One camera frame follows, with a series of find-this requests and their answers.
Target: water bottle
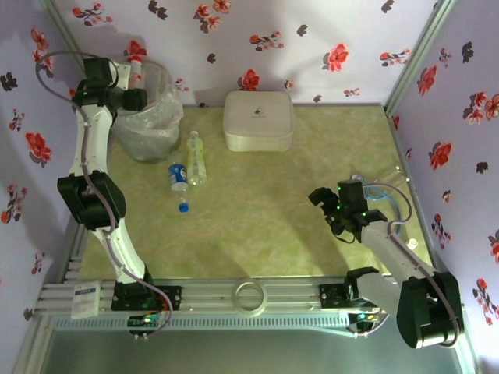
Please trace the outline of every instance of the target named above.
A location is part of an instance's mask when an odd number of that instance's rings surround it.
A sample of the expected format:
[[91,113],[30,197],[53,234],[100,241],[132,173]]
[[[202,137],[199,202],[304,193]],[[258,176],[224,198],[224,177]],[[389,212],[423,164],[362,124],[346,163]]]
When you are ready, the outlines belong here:
[[179,210],[181,213],[189,211],[188,192],[189,184],[187,183],[186,169],[180,163],[180,155],[175,152],[172,157],[172,164],[168,168],[170,175],[170,183],[172,191],[177,196],[179,201]]
[[191,131],[187,140],[187,180],[191,185],[206,181],[206,167],[203,159],[203,140],[197,131]]

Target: gray cable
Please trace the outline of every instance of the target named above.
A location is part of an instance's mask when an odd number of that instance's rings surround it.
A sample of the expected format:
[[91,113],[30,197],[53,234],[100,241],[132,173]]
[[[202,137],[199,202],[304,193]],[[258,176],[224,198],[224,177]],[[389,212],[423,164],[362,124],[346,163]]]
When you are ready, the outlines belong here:
[[[75,108],[75,110],[77,110],[81,114],[81,116],[82,116],[82,118],[84,120],[84,124],[83,124],[83,141],[82,141],[82,148],[81,148],[81,168],[82,168],[83,178],[85,179],[85,182],[90,186],[90,188],[92,189],[92,191],[95,193],[95,196],[101,201],[102,205],[106,209],[106,212],[108,213],[108,216],[109,216],[109,221],[110,221],[111,229],[109,231],[103,230],[104,235],[105,235],[105,239],[106,239],[106,244],[108,246],[109,255],[111,256],[111,258],[115,262],[115,265],[118,268],[120,268],[125,275],[127,275],[128,277],[134,279],[134,281],[138,282],[139,284],[142,284],[144,287],[147,287],[147,288],[151,289],[152,291],[158,293],[166,301],[166,303],[168,304],[168,317],[165,318],[165,321],[163,322],[163,324],[160,327],[158,327],[155,331],[153,331],[152,333],[149,333],[147,335],[148,337],[152,337],[156,333],[158,333],[159,331],[161,331],[162,329],[164,329],[165,326],[168,325],[168,323],[170,322],[170,319],[172,318],[172,313],[173,313],[172,301],[170,300],[170,298],[162,290],[160,290],[159,288],[153,286],[152,284],[148,284],[147,282],[145,282],[145,281],[141,280],[140,278],[136,277],[135,274],[133,274],[130,271],[128,271],[124,267],[124,265],[119,262],[116,254],[115,254],[115,251],[112,248],[110,237],[111,237],[112,232],[116,229],[115,215],[112,212],[111,205],[109,205],[108,201],[105,199],[105,197],[102,195],[102,193],[97,189],[97,187],[95,186],[95,184],[90,179],[90,176],[89,176],[89,173],[88,173],[88,169],[87,169],[87,143],[88,143],[88,136],[89,136],[88,135],[88,132],[89,132],[89,126],[88,126],[88,124],[90,123],[90,119],[88,118],[87,113],[85,113],[85,111],[77,103],[75,103],[71,99],[68,99],[67,97],[61,95],[60,93],[55,92],[52,88],[50,88],[49,86],[47,86],[47,84],[45,84],[45,82],[43,81],[43,79],[40,76],[40,70],[41,70],[41,64],[42,64],[42,62],[45,61],[45,59],[50,58],[52,56],[56,56],[56,55],[79,55],[79,56],[88,56],[88,57],[93,57],[93,58],[100,58],[100,57],[97,56],[97,55],[92,55],[91,53],[76,52],[76,51],[54,51],[54,52],[50,52],[50,53],[47,53],[46,55],[44,55],[43,57],[41,57],[38,60],[38,62],[35,65],[35,74],[37,76],[38,82],[43,86],[43,88],[46,89],[46,91],[48,91],[52,95],[58,97],[59,99],[62,99],[64,101],[68,102],[73,108]],[[118,67],[116,66],[116,64],[112,60],[109,60],[109,61],[115,67],[115,70],[116,70],[116,82],[117,82],[118,81]]]
[[452,340],[451,343],[447,344],[447,343],[444,342],[444,343],[440,343],[439,345],[441,347],[443,347],[443,348],[454,348],[456,346],[456,344],[458,343],[459,334],[461,332],[460,332],[460,329],[459,329],[458,318],[456,317],[454,311],[452,310],[451,304],[449,303],[449,301],[445,297],[444,292],[441,290],[441,288],[438,287],[437,282],[435,282],[435,280],[431,277],[431,274],[429,274],[418,263],[418,261],[415,260],[412,257],[412,254],[410,252],[408,252],[407,248],[405,248],[403,245],[400,245],[397,242],[397,240],[395,239],[395,233],[393,233],[392,230],[391,230],[391,227],[394,224],[406,224],[407,222],[409,222],[409,220],[412,217],[412,205],[411,205],[411,202],[409,201],[409,199],[407,198],[407,196],[400,189],[398,189],[397,187],[394,187],[393,185],[389,185],[389,184],[386,184],[386,183],[372,183],[372,184],[369,184],[369,185],[370,186],[388,187],[390,189],[394,189],[395,191],[398,192],[398,194],[400,196],[402,196],[404,198],[405,202],[407,203],[407,207],[409,208],[409,214],[408,214],[407,218],[404,219],[403,221],[391,221],[391,222],[389,222],[388,223],[388,237],[397,246],[397,248],[399,248],[401,250],[401,252],[404,254],[404,256],[407,257],[407,259],[416,267],[416,269],[421,272],[421,274],[428,280],[428,282],[430,282],[431,287],[433,287],[434,290],[437,292],[438,297],[440,298],[440,300],[444,304],[445,310],[447,310],[449,318],[451,319],[452,327],[454,328],[454,333],[455,333],[454,339]]

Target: white box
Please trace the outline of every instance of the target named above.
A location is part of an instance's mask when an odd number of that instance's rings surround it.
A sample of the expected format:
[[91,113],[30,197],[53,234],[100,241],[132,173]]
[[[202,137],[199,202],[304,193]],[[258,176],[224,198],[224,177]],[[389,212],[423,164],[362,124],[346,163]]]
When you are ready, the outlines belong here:
[[284,92],[232,91],[225,98],[224,133],[230,150],[288,150],[294,128],[291,98]]

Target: bottle label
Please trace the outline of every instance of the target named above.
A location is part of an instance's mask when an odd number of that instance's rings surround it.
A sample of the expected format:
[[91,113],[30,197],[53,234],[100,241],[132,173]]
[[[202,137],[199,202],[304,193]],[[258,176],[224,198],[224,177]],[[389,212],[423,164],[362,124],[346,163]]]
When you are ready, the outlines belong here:
[[187,182],[186,169],[181,164],[173,164],[170,166],[168,168],[168,173],[170,174],[170,182],[172,185]]

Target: logo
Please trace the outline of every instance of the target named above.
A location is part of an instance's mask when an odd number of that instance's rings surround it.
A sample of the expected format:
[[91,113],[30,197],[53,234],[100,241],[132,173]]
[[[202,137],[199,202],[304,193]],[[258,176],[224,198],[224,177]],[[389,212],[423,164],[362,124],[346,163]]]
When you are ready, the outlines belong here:
[[251,118],[266,118],[267,116],[264,113],[264,109],[262,107],[258,107],[255,110],[255,115],[252,115]]

